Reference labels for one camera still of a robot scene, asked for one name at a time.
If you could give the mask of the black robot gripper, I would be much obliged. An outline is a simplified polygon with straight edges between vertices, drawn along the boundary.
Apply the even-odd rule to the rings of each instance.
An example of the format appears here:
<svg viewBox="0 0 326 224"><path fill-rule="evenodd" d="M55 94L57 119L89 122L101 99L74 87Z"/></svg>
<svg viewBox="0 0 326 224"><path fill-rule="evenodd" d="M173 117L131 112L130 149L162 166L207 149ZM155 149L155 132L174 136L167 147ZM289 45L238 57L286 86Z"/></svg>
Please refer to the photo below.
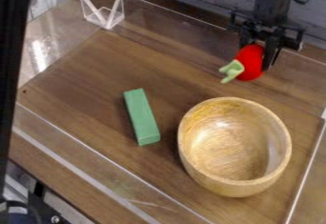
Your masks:
<svg viewBox="0 0 326 224"><path fill-rule="evenodd" d="M302 50L305 27L286 18L280 23L268 26L249 10L232 10L229 30L240 37L240 48L265 42L262 70L268 71L278 59L282 48Z"/></svg>

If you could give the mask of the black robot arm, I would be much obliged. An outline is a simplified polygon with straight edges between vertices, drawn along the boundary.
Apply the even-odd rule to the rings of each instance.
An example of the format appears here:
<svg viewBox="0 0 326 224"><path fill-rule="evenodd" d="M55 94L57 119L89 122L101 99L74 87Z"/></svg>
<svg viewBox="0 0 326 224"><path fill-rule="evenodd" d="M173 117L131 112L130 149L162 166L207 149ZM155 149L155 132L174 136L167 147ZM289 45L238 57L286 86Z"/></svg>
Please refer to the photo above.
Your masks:
<svg viewBox="0 0 326 224"><path fill-rule="evenodd" d="M262 41L262 70L276 64L284 48L300 51L304 45L304 26L289 19L290 3L306 5L310 0L256 0L253 10L232 10L230 29L238 33L240 47Z"/></svg>

